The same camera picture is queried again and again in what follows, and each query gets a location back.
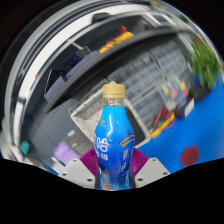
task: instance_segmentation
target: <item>white surface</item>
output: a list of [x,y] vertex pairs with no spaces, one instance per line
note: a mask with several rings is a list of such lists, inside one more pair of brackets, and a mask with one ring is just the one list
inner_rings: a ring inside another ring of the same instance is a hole
[[59,177],[81,187],[95,189],[95,176],[79,159],[71,160],[65,169],[59,173]]
[[[63,30],[61,30],[57,35],[55,35],[48,44],[42,49],[42,51],[35,58],[34,62],[30,66],[22,86],[19,91],[19,97],[21,99],[27,98],[29,95],[29,91],[35,82],[35,75],[38,74],[41,67],[44,63],[49,59],[49,57],[55,52],[55,50],[63,44],[66,40],[68,40],[71,36],[77,33],[79,30],[89,26],[92,22],[92,17],[96,13],[108,12],[111,15],[116,15],[119,13],[127,13],[134,11],[145,11],[145,9],[138,5],[118,5],[113,7],[107,7],[101,10],[97,10],[88,15],[85,15],[73,23],[69,24]],[[15,110],[15,118],[14,118],[14,142],[17,146],[20,143],[20,119],[21,119],[22,111],[19,102],[17,102],[16,110]]]
[[15,119],[13,124],[13,136],[14,136],[14,144],[19,147],[20,145],[20,119],[23,112],[23,104],[18,102],[16,103],[16,110],[15,110]]
[[136,188],[144,187],[154,181],[168,176],[169,174],[169,171],[157,158],[150,158],[135,176]]

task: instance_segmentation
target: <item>red object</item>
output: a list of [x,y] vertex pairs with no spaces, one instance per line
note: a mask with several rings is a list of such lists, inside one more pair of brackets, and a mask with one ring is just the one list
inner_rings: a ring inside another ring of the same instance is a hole
[[199,149],[197,146],[189,146],[186,148],[180,157],[181,164],[183,166],[193,165],[199,157]]
[[127,32],[127,28],[125,27],[125,26],[120,26],[119,27],[119,33],[120,33],[120,35],[122,35],[123,33],[125,33],[125,32]]

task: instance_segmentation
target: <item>logo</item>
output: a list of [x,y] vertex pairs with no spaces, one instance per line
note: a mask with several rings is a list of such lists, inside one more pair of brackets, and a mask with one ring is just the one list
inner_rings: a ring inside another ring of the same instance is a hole
[[103,127],[107,127],[107,126],[105,125],[106,121],[105,121],[105,120],[102,120],[102,119],[100,119],[100,120],[101,120],[101,121],[100,121],[100,125],[103,126]]
[[120,142],[120,145],[122,147],[125,147],[128,143],[135,141],[135,136],[130,134],[130,131],[128,131],[128,137],[126,137],[124,140]]
[[99,137],[95,136],[94,142],[97,149],[100,149],[102,152],[107,152],[109,144],[106,138],[100,139]]

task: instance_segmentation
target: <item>pink object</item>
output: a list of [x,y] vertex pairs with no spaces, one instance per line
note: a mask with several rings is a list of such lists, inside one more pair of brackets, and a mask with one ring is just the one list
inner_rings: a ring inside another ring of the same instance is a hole
[[138,149],[134,149],[131,157],[131,171],[133,177],[142,169],[142,167],[148,161],[148,157],[140,152]]
[[94,149],[91,149],[80,159],[82,163],[88,168],[88,170],[96,177],[98,170],[98,161]]
[[[140,152],[138,149],[134,149],[131,158],[131,171],[133,177],[141,170],[141,168],[146,164],[148,161],[148,157]],[[98,170],[98,162],[95,150],[92,149],[87,152],[84,156],[80,159],[82,163],[88,168],[88,170],[94,175],[97,175]]]

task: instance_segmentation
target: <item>sports drink bottle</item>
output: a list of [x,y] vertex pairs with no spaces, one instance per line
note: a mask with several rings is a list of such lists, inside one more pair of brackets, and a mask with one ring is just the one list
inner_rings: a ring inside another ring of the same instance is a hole
[[124,106],[125,86],[104,85],[103,98],[103,112],[94,136],[101,186],[104,190],[123,190],[129,185],[129,164],[135,145]]

